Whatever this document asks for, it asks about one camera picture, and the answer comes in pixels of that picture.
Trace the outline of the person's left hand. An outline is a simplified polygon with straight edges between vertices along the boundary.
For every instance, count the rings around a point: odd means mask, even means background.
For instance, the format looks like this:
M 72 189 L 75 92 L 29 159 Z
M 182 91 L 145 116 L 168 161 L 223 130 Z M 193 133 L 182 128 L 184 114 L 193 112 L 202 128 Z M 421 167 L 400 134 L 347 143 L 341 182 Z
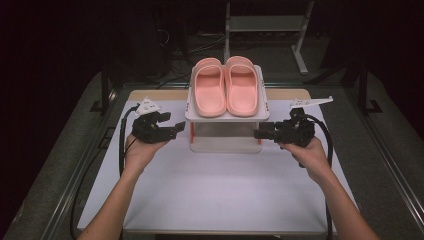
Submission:
M 125 167 L 122 176 L 125 178 L 138 178 L 152 161 L 156 152 L 165 145 L 166 142 L 144 143 L 130 134 L 126 142 Z

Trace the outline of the white two-tier shoe rack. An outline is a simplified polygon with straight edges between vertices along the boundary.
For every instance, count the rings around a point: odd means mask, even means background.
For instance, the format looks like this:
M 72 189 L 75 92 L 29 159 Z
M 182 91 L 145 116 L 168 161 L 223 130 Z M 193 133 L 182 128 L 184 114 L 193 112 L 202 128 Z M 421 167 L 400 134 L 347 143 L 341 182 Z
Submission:
M 189 122 L 190 148 L 204 153 L 258 153 L 261 141 L 254 138 L 260 122 L 270 117 L 270 109 L 260 66 L 254 66 L 258 75 L 258 111 L 251 117 L 236 117 L 226 111 L 216 118 L 205 118 L 196 111 L 194 83 L 190 84 L 185 110 Z

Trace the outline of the black metal stand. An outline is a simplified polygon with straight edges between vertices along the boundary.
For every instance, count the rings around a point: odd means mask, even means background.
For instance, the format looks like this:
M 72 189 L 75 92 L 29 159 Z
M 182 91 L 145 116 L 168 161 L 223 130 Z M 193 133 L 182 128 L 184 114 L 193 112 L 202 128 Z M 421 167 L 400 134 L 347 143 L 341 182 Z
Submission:
M 369 100 L 367 98 L 368 90 L 368 71 L 365 66 L 361 67 L 359 74 L 359 87 L 358 87 L 358 106 L 364 115 L 370 113 L 382 113 L 382 109 L 376 100 Z
M 90 109 L 91 112 L 99 112 L 101 116 L 105 115 L 113 101 L 113 94 L 120 87 L 117 78 L 116 67 L 112 63 L 105 63 L 100 72 L 101 80 L 101 99 L 95 101 Z

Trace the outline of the pink rubber slipper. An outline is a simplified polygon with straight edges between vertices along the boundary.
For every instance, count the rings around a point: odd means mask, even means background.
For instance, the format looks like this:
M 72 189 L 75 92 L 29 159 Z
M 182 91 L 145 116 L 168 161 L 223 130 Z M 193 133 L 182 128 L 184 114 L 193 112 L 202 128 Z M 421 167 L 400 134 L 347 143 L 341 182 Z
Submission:
M 213 118 L 226 111 L 224 68 L 216 58 L 204 58 L 192 71 L 192 90 L 197 113 Z
M 258 111 L 258 76 L 253 63 L 242 56 L 230 57 L 225 64 L 227 110 L 238 117 Z

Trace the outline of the person's right hand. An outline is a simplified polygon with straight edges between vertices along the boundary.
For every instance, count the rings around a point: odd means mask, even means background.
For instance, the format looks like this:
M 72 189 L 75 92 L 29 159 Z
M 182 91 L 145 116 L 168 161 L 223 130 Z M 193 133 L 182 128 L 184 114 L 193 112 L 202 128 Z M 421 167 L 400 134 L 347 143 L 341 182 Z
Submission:
M 279 146 L 290 152 L 293 158 L 306 168 L 309 177 L 317 184 L 320 184 L 326 174 L 331 171 L 322 143 L 316 137 L 306 147 L 284 143 L 279 143 Z

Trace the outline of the white metal stand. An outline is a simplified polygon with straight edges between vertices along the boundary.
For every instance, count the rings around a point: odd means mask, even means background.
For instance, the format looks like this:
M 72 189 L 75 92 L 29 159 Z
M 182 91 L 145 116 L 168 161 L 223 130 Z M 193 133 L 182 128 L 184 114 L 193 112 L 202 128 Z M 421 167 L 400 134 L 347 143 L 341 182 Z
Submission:
M 230 56 L 230 35 L 241 32 L 293 32 L 298 34 L 297 42 L 291 51 L 301 75 L 307 75 L 308 69 L 301 55 L 301 48 L 306 36 L 315 0 L 306 0 L 307 5 L 302 15 L 271 16 L 235 16 L 231 13 L 232 4 L 226 3 L 224 60 Z

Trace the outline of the white table cloth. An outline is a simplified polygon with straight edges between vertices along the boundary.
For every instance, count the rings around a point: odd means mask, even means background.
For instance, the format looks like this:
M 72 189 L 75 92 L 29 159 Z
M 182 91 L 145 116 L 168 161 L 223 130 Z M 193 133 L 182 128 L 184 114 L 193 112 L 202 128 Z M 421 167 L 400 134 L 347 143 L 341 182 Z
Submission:
M 124 228 L 148 233 L 324 234 L 325 200 L 291 154 L 204 153 L 189 131 L 162 148 L 138 180 Z

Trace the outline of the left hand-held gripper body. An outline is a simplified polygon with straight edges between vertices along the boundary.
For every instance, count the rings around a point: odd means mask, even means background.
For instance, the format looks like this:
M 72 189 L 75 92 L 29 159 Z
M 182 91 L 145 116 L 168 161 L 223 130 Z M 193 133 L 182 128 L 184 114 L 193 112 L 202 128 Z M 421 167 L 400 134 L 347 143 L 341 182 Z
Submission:
M 145 97 L 137 107 L 137 118 L 132 125 L 131 134 L 144 143 L 153 144 L 173 140 L 177 136 L 174 127 L 160 127 L 156 120 L 161 107 Z

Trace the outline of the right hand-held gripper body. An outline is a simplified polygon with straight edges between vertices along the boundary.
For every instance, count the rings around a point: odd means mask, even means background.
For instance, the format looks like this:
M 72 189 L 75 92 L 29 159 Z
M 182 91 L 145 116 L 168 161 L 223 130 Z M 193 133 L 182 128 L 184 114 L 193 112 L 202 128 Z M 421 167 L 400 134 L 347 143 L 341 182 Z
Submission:
M 295 99 L 290 104 L 289 120 L 275 123 L 277 136 L 274 139 L 277 143 L 295 144 L 306 147 L 315 136 L 315 126 L 318 125 L 324 134 L 329 146 L 332 146 L 332 139 L 329 130 L 322 120 L 305 112 L 305 108 L 331 103 L 333 98 L 318 99 Z

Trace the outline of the metal frame rail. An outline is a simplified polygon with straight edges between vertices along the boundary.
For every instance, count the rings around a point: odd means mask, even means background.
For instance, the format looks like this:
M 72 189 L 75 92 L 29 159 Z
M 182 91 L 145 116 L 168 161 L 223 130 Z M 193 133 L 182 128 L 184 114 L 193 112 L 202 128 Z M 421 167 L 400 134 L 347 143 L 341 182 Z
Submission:
M 48 215 L 40 240 L 58 240 L 64 221 L 72 220 L 75 197 L 79 192 L 84 175 L 95 159 L 97 144 L 105 132 L 105 117 L 117 93 L 83 93 L 74 112 L 54 146 L 48 163 L 43 170 L 51 197 L 52 212 Z
M 363 110 L 359 106 L 359 98 L 355 96 L 352 90 L 345 89 L 345 94 L 363 122 L 366 131 L 376 145 L 388 174 L 392 178 L 394 185 L 401 195 L 417 227 L 420 229 L 421 234 L 424 236 L 424 207 L 421 204 L 421 201 L 417 198 L 413 189 L 410 187 L 408 181 L 395 162 L 393 154 L 390 152 L 390 149 L 387 147 L 382 136 L 378 133 L 375 124 L 369 117 L 370 111 Z

